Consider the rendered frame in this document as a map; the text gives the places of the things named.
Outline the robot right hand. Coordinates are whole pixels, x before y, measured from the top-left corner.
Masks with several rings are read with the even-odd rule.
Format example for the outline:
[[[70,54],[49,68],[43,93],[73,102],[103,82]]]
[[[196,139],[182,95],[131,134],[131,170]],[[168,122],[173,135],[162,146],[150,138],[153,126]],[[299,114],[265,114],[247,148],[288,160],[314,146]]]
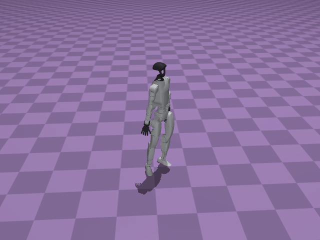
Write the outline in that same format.
[[[149,129],[149,125],[150,125],[150,121],[149,121],[148,125],[145,124],[145,121],[144,121],[144,126],[143,126],[143,128],[142,128],[141,134],[143,133],[143,135],[146,136],[146,133],[147,133],[147,136],[148,136],[148,131],[149,131],[149,133],[151,134],[151,131],[150,131],[150,129]],[[145,134],[144,134],[144,133],[145,133]]]

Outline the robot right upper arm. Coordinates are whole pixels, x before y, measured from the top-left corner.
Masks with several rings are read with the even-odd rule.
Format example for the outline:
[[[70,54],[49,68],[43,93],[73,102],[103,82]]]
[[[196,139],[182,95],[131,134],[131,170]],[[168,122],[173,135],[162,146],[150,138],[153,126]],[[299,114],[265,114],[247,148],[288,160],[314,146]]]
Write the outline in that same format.
[[[154,103],[154,100],[156,98],[156,93],[159,90],[159,85],[154,83],[153,85],[150,86],[149,88],[149,98],[148,98],[148,105],[151,104],[152,105],[152,110],[154,110],[156,108],[156,105]]]

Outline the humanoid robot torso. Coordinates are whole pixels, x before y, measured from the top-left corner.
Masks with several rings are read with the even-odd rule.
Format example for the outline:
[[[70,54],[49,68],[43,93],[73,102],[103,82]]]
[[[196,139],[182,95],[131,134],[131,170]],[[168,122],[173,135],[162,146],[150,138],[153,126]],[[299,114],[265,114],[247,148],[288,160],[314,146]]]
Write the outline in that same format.
[[[159,121],[164,121],[168,116],[168,111],[166,110],[166,105],[169,102],[169,80],[166,77],[164,78],[164,81],[160,81],[161,79],[158,79],[156,81],[153,81],[151,85],[158,84],[158,92],[156,93],[154,104],[157,107],[157,110],[154,113],[154,118],[159,117]]]

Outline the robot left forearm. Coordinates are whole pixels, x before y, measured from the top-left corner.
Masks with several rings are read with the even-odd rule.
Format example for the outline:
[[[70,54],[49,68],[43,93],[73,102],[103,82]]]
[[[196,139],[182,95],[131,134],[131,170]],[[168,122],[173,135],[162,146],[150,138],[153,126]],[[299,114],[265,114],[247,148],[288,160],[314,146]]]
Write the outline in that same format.
[[[170,99],[171,99],[171,98],[169,97],[169,99],[168,99],[168,104],[166,105],[166,108],[165,108],[167,111],[169,110],[169,107],[170,107],[170,105],[171,105],[171,104],[170,104]]]

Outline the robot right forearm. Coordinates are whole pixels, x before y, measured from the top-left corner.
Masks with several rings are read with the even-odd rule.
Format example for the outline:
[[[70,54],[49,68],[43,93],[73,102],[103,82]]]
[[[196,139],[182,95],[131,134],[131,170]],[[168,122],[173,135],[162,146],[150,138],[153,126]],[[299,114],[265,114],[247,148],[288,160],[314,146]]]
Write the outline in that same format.
[[[153,110],[152,110],[153,106],[151,104],[149,104],[146,108],[146,117],[145,117],[145,122],[144,124],[149,125],[149,121],[151,119]]]

